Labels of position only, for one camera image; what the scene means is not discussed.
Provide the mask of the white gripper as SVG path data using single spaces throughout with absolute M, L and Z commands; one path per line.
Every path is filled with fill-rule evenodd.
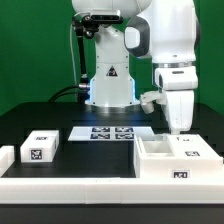
M 192 90 L 164 91 L 162 106 L 169 130 L 172 134 L 189 131 L 193 120 L 194 92 Z

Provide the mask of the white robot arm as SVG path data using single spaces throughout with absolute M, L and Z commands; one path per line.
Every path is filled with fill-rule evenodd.
M 96 73 L 85 104 L 102 111 L 163 110 L 171 133 L 192 125 L 200 29 L 193 0 L 72 0 L 79 40 L 95 40 Z M 129 57 L 152 60 L 155 91 L 135 97 Z

